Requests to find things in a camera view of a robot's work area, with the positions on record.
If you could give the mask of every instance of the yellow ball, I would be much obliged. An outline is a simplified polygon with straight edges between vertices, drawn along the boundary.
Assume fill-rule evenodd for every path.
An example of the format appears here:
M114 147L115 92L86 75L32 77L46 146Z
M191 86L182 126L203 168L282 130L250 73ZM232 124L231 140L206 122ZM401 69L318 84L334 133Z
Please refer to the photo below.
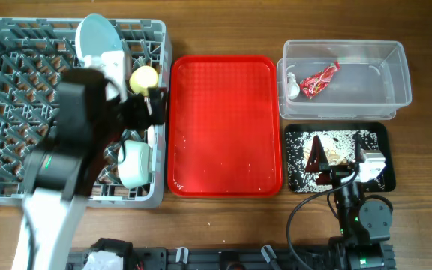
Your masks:
M139 67L131 74L129 86L136 94L148 96L148 87L158 86L158 72L150 66Z

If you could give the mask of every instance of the wooden table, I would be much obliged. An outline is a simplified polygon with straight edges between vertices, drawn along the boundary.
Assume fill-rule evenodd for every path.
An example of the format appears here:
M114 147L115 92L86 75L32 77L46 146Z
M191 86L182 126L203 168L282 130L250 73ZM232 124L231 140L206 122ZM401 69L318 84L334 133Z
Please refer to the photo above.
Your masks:
M412 103L385 121L397 187L391 243L399 269L432 269L432 1L69 1L0 0L0 16L163 20L173 61L185 55L264 55L277 62L290 39L400 41L412 81ZM166 192L155 210L88 209L73 240L87 248L100 237L135 246L174 248L285 245L287 217L305 195L287 186L271 199L179 199ZM324 199L293 222L298 243L327 242L339 233ZM0 269L9 269L21 214L0 208Z

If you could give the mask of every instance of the red rectangular surface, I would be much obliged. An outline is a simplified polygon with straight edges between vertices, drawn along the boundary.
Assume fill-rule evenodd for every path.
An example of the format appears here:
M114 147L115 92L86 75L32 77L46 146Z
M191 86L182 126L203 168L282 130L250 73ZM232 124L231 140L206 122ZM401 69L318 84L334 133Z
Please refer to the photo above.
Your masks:
M278 84L269 58L175 62L167 181L182 197L270 197L281 189Z

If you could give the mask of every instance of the clear plastic bin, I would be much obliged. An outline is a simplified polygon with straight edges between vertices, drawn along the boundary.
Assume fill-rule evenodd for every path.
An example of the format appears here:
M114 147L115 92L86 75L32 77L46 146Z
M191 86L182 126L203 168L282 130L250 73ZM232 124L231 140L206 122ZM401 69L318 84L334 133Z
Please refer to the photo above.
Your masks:
M301 91L288 98L287 72L300 83L334 61L341 70L316 97ZM277 67L284 119L392 119L412 100L406 56L397 41L289 40Z

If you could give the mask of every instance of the red candy wrapper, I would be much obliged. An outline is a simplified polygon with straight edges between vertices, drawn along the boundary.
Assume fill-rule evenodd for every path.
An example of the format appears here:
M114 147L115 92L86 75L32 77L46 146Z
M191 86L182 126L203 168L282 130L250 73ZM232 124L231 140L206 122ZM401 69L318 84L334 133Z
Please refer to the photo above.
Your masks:
M336 61L323 71L320 71L313 76L309 76L308 78L304 79L299 83L299 87L307 95L307 97L311 99L315 95L318 95L318 93L326 88L326 86L328 86L335 72L339 71L340 69L341 66L339 65L338 61Z

